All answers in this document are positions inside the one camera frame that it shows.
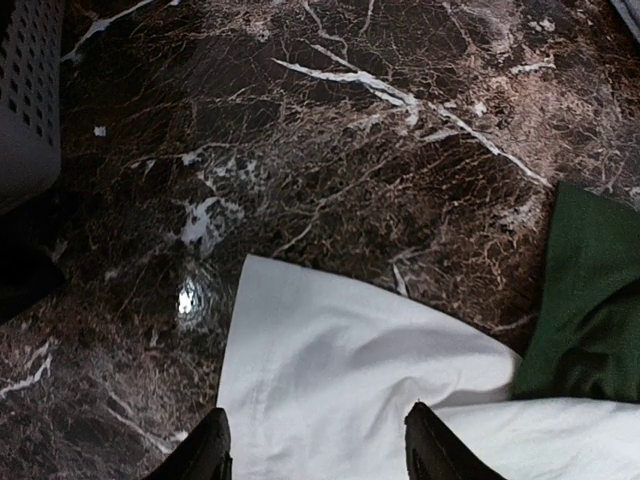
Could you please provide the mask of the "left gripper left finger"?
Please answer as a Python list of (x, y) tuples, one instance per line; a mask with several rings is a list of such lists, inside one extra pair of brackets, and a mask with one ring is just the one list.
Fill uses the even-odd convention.
[(145, 480), (231, 479), (230, 448), (226, 412), (213, 408)]

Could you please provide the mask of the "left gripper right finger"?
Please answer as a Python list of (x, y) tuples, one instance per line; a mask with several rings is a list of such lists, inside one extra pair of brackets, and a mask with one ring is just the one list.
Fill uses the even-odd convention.
[(423, 402), (405, 417), (405, 452), (411, 480), (504, 480)]

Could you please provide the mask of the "white and green raglan shirt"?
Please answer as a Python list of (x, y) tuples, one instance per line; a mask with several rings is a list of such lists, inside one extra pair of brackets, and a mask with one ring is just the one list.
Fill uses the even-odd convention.
[(409, 479), (423, 402), (504, 479), (639, 475), (639, 215), (563, 183), (524, 355), (371, 285), (249, 256), (218, 402), (237, 479)]

